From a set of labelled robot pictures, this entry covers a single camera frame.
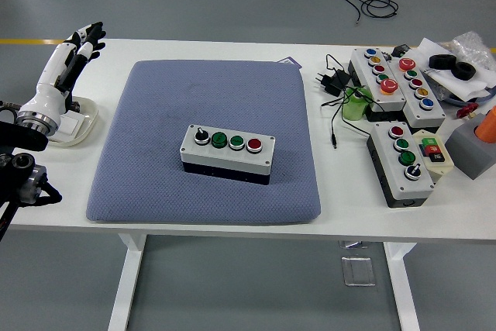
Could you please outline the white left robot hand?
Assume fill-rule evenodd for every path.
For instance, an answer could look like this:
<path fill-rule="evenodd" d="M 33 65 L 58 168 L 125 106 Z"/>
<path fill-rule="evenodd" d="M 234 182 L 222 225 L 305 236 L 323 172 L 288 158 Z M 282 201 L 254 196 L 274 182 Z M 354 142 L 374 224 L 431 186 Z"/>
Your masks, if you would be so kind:
<path fill-rule="evenodd" d="M 97 58 L 105 47 L 101 41 L 105 35 L 103 23 L 95 22 L 57 45 L 40 75 L 36 94 L 18 112 L 18 125 L 37 128 L 47 135 L 58 130 L 60 117 L 71 105 L 76 80 L 89 61 Z"/>

